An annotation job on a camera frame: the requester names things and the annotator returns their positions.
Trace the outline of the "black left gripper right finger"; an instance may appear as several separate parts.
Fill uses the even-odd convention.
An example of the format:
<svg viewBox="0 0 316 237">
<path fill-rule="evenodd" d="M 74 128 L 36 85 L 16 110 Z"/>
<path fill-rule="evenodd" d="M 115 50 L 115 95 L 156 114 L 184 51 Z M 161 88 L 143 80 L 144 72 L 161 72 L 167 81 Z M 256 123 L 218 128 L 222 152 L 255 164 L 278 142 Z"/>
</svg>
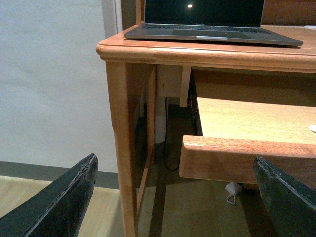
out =
<svg viewBox="0 0 316 237">
<path fill-rule="evenodd" d="M 316 191 L 263 157 L 253 165 L 260 196 L 280 237 L 316 235 Z"/>
</svg>

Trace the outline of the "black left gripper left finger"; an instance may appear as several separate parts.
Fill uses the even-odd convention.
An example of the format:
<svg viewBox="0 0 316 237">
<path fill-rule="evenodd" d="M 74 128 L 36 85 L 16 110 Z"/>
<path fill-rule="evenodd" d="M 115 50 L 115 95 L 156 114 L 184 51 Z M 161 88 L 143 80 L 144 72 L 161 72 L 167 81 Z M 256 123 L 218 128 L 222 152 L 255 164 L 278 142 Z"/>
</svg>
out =
<svg viewBox="0 0 316 237">
<path fill-rule="evenodd" d="M 93 195 L 98 158 L 89 154 L 0 219 L 2 237 L 76 237 Z"/>
</svg>

